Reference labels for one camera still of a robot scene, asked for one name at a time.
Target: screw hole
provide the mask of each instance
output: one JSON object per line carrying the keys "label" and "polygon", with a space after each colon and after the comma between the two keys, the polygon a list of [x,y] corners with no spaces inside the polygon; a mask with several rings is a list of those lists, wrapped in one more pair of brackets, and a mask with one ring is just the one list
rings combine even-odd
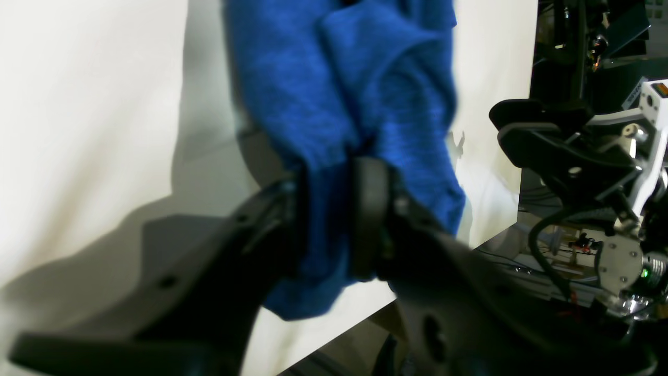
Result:
{"label": "screw hole", "polygon": [[441,331],[441,327],[432,316],[427,316],[424,320],[424,337],[427,342],[427,349],[432,358],[439,363],[446,361],[446,336]]}
{"label": "screw hole", "polygon": [[167,276],[160,280],[158,286],[163,290],[167,290],[171,287],[174,287],[177,281],[178,279],[175,276]]}

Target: white backdrop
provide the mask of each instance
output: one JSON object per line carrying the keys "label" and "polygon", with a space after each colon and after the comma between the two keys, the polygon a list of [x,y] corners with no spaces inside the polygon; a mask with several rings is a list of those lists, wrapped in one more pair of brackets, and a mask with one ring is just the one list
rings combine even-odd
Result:
{"label": "white backdrop", "polygon": [[[519,170],[487,112],[528,94],[536,0],[456,12],[460,239],[477,245],[516,220]],[[0,354],[22,329],[127,295],[146,221],[223,216],[257,190],[231,142],[239,119],[218,0],[0,0]],[[312,320],[262,310],[244,374],[275,375],[392,300],[371,282]]]}

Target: blue towel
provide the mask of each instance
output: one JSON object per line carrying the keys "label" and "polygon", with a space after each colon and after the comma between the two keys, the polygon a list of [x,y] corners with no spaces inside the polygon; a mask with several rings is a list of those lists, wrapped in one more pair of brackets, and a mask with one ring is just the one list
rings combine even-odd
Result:
{"label": "blue towel", "polygon": [[347,164],[380,157],[455,233],[465,197],[445,146],[455,112],[452,0],[228,0],[242,99],[289,169],[306,171],[307,254],[265,306],[318,316],[348,275]]}

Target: cable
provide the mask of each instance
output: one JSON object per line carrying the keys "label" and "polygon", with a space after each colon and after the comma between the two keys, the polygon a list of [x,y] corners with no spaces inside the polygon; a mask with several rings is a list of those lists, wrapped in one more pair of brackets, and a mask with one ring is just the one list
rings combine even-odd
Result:
{"label": "cable", "polygon": [[521,262],[517,262],[517,261],[513,260],[512,258],[508,258],[508,257],[506,257],[506,256],[501,256],[501,255],[493,254],[493,253],[490,253],[490,252],[487,252],[487,251],[483,251],[483,250],[481,250],[480,248],[476,248],[476,250],[477,250],[478,252],[482,252],[482,253],[484,253],[484,254],[486,254],[486,255],[490,255],[490,256],[494,256],[494,257],[499,257],[499,258],[508,260],[508,261],[510,261],[510,262],[514,262],[515,264],[517,264],[518,266],[522,266],[523,268],[531,269],[530,266],[524,265],[524,264],[521,263]]}
{"label": "cable", "polygon": [[554,4],[548,4],[548,5],[545,6],[545,8],[542,9],[542,11],[540,11],[540,14],[545,14],[547,11],[549,11],[550,9],[553,9],[553,8],[554,8]]}
{"label": "cable", "polygon": [[554,193],[546,193],[544,195],[523,195],[523,194],[520,193],[520,198],[523,201],[526,201],[526,200],[540,201],[540,200],[544,200],[544,199],[550,199],[552,197],[556,197],[556,195]]}
{"label": "cable", "polygon": [[536,200],[527,200],[527,199],[520,199],[520,203],[527,204],[527,205],[535,205],[535,206],[554,206],[554,207],[559,207],[554,204],[554,201],[551,201],[552,197],[545,197],[544,199],[536,199]]}
{"label": "cable", "polygon": [[569,281],[562,276],[560,276],[554,269],[552,265],[547,261],[545,256],[538,250],[538,235],[548,226],[558,223],[573,214],[578,213],[577,210],[571,209],[569,207],[564,208],[556,212],[555,214],[550,215],[549,217],[544,218],[534,228],[529,232],[529,249],[531,249],[531,254],[534,255],[538,265],[544,270],[545,274],[550,278],[552,283],[559,289],[561,294],[564,296],[567,302],[571,301],[570,296],[570,287],[568,286]]}
{"label": "cable", "polygon": [[520,204],[521,205],[525,204],[527,206],[540,206],[540,207],[561,207],[559,205],[543,205],[543,204],[540,204],[540,203],[524,202],[522,200],[520,200]]}
{"label": "cable", "polygon": [[[527,269],[527,270],[529,270],[529,271],[532,272],[532,273],[537,273],[537,274],[542,274],[542,275],[545,275],[545,274],[546,274],[545,272],[541,272],[540,270],[536,270],[536,269],[533,269],[533,268],[529,268],[528,266],[513,265],[513,264],[509,264],[509,263],[507,263],[507,262],[496,262],[496,261],[492,261],[492,263],[493,263],[493,264],[498,264],[498,265],[513,266],[513,267],[515,267],[515,268],[520,267],[520,268]],[[567,281],[569,281],[570,283],[579,284],[579,285],[581,285],[581,286],[598,287],[598,286],[596,286],[596,285],[586,283],[586,282],[589,282],[589,281],[576,281],[576,280],[567,280]]]}
{"label": "cable", "polygon": [[[568,253],[570,253],[570,254],[573,253],[573,250],[559,250],[559,251],[560,251],[560,252],[568,252]],[[581,255],[587,255],[587,256],[595,256],[595,255],[596,255],[596,254],[588,254],[588,253],[586,253],[586,252],[575,252],[575,253],[577,253],[577,254],[581,254]]]}
{"label": "cable", "polygon": [[533,191],[541,191],[543,189],[549,189],[546,185],[543,185],[541,187],[535,187],[535,188],[529,188],[529,189],[522,189],[520,190],[520,193],[526,193],[526,192],[533,192]]}
{"label": "cable", "polygon": [[523,197],[540,197],[540,196],[554,196],[554,192],[552,191],[545,191],[545,192],[525,192],[525,191],[520,191],[520,194]]}

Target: white label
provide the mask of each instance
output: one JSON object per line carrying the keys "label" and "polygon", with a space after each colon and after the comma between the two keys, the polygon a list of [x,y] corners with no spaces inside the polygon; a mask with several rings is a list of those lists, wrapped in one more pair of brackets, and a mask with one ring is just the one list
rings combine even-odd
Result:
{"label": "white label", "polygon": [[643,87],[643,82],[649,81],[647,77],[641,77],[640,81],[635,85],[633,90],[631,90],[631,93],[627,97],[627,99],[622,103],[622,108],[624,110],[628,110],[631,108],[631,105],[635,102],[636,99],[638,99],[638,96],[640,95],[641,88]]}

